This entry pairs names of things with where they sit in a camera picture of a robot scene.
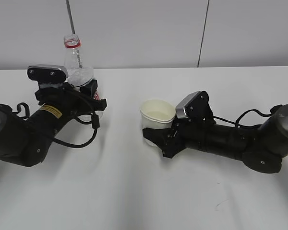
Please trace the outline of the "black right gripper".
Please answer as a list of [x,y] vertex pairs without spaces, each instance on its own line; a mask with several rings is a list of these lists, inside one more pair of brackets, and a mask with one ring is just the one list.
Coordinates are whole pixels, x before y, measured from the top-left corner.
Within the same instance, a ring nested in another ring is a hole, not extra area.
[[213,120],[194,121],[175,118],[171,128],[144,128],[143,137],[161,149],[165,158],[173,158],[184,149],[212,152],[213,135],[221,130]]

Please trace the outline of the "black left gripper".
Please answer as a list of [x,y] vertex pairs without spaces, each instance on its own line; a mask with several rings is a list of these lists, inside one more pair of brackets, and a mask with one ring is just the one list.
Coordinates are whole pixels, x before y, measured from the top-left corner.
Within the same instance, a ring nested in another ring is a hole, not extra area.
[[97,80],[92,79],[88,84],[80,87],[81,93],[74,90],[69,84],[64,83],[58,88],[41,88],[40,86],[35,92],[35,96],[39,101],[39,105],[51,105],[71,115],[84,115],[86,113],[104,111],[107,107],[106,99],[94,99],[98,98],[97,88]]

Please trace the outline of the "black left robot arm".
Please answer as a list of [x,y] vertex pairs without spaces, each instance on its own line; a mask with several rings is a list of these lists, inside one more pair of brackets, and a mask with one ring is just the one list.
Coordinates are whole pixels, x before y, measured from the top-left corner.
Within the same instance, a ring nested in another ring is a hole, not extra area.
[[[39,88],[35,95],[41,107],[33,114],[26,103],[19,103],[17,112],[0,104],[0,160],[32,167],[43,162],[52,143],[74,149],[91,144],[100,127],[96,112],[107,107],[106,99],[94,98],[97,87],[97,81],[92,80],[79,91],[68,83],[57,88]],[[93,134],[87,142],[71,144],[56,138],[73,119],[91,125]]]

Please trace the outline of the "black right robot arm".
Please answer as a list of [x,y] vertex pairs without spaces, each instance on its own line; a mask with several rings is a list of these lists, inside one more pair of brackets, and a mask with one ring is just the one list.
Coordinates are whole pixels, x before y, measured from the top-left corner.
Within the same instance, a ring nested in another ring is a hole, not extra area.
[[241,161],[260,173],[278,173],[288,156],[288,104],[270,111],[263,124],[244,127],[237,120],[229,127],[217,124],[209,109],[205,117],[175,118],[169,128],[144,128],[143,137],[166,158],[194,149]]

